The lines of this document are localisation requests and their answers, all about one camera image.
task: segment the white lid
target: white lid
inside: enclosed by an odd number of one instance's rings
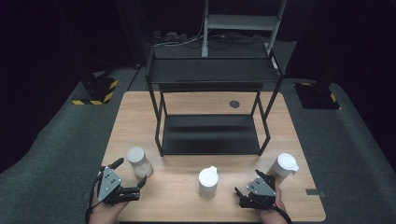
[[[218,173],[216,172],[217,168],[211,166],[210,168],[206,168],[199,173],[199,182],[205,187],[213,187],[219,181]]]
[[[288,153],[282,153],[277,157],[277,162],[279,165],[285,169],[285,170],[293,170],[297,171],[298,166],[297,166],[297,161],[294,159],[293,156],[291,156]]]
[[[133,147],[128,150],[127,158],[133,166],[139,166],[146,160],[145,150],[142,147]]]

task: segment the black backdrop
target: black backdrop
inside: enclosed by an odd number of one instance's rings
[[[269,7],[260,7],[264,2]],[[245,14],[274,14],[276,2],[212,0],[211,8],[218,13],[242,10]],[[54,0],[1,3],[1,78],[3,99],[7,101],[1,106],[1,171],[29,150],[36,135],[80,81],[84,70],[81,66],[102,71],[134,63],[115,1],[58,0],[56,3]],[[196,35],[199,31],[201,0],[140,3],[143,31],[176,31],[186,35]],[[321,8],[324,11],[318,12],[332,15],[334,20],[321,24],[314,13],[308,23],[316,29],[303,29],[311,8]],[[332,81],[346,91],[393,165],[396,163],[393,148],[396,143],[395,11],[393,0],[289,0],[278,33],[280,40],[300,40],[291,57],[289,77],[318,79],[323,67],[339,66],[334,70],[336,74],[332,74]],[[323,39],[312,45],[313,36]],[[318,52],[323,50],[331,52],[327,54],[331,60]],[[87,52],[106,63],[88,56]]]

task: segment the white shelf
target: white shelf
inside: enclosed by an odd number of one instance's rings
[[[208,15],[210,29],[264,30],[272,31],[276,16]]]

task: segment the human hand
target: human hand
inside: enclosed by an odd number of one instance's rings
[[[116,203],[114,205],[99,203],[97,199],[97,191],[95,188],[92,198],[92,213],[90,216],[90,224],[114,224],[117,217],[129,202]]]
[[[276,198],[275,204],[278,208],[282,209],[286,213],[285,204],[282,202],[282,190],[276,187]],[[256,209],[257,215],[259,215],[262,224],[287,224],[285,218],[282,217],[277,211],[273,209],[263,210]]]

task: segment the wooden table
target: wooden table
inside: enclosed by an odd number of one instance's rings
[[[262,102],[271,92],[262,93]],[[249,92],[183,92],[166,94],[170,113],[249,113],[255,93]],[[229,103],[237,100],[239,108]],[[265,138],[260,113],[255,113],[259,143]],[[279,94],[268,117],[271,141],[261,157],[257,155],[160,156],[154,141],[156,119],[146,91],[129,91],[123,96],[113,131],[110,135],[103,165],[126,158],[129,148],[146,150],[154,172],[141,190],[140,201],[131,202],[119,215],[119,221],[180,222],[257,222],[253,209],[238,205],[234,192],[238,187],[247,194],[246,185],[257,175],[255,169],[267,172],[277,155],[293,155],[300,170],[280,185],[283,201],[293,221],[322,221],[326,215],[318,195],[307,195],[315,189],[299,139],[294,130],[283,96]],[[218,168],[219,184],[213,199],[198,194],[198,174],[211,165]],[[125,162],[116,169],[123,187],[134,187],[138,180],[132,166]]]

